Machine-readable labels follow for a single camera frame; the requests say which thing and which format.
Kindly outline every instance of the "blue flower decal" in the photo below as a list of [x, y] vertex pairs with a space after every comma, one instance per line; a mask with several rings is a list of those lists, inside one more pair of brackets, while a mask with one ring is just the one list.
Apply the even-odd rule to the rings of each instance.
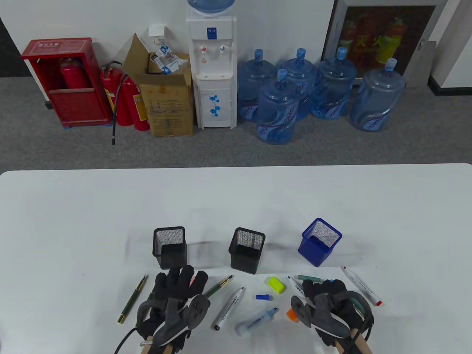
[[221, 107], [216, 105], [219, 103], [218, 95], [210, 96], [210, 101], [212, 102], [210, 113], [213, 117], [218, 117], [218, 111], [221, 110]]

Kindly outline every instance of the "orange cap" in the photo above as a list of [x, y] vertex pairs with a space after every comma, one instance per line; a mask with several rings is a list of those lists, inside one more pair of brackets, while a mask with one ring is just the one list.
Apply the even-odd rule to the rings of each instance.
[[286, 313], [287, 317], [292, 321], [297, 323], [299, 321], [298, 317], [296, 316], [294, 310], [290, 307], [290, 310]]

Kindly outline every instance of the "fire extinguisher label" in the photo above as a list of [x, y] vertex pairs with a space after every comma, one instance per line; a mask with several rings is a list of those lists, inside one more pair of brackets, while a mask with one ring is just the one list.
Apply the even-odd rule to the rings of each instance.
[[105, 93], [107, 94], [107, 97], [108, 97], [108, 102], [110, 102], [110, 106], [111, 106], [111, 109], [113, 111], [113, 113], [115, 112], [115, 105], [113, 104], [113, 100], [111, 99], [112, 97], [115, 97], [114, 94], [112, 94], [110, 91], [108, 91], [107, 89], [105, 89]]
[[139, 119], [141, 121], [147, 120], [147, 113], [146, 107], [144, 105], [143, 97], [141, 94], [134, 95], [133, 98], [135, 99], [136, 110], [138, 111]]

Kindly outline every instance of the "black mesh pen holder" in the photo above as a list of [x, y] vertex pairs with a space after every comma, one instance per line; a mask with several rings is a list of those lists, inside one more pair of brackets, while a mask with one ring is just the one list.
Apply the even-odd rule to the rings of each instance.
[[265, 235], [260, 232], [237, 228], [229, 246], [231, 268], [256, 274], [264, 241]]
[[152, 254], [157, 258], [161, 269], [187, 265], [185, 229], [183, 227], [155, 229]]

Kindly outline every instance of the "yellow highlighter cap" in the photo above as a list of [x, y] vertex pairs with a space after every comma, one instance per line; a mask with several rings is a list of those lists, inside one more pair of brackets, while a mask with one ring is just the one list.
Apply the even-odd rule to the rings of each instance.
[[286, 315], [292, 322], [297, 323], [299, 321], [297, 315], [295, 314], [295, 311], [291, 307], [290, 310], [287, 311]]
[[276, 277], [270, 278], [268, 284], [277, 294], [281, 294], [285, 291], [285, 285], [283, 285]]

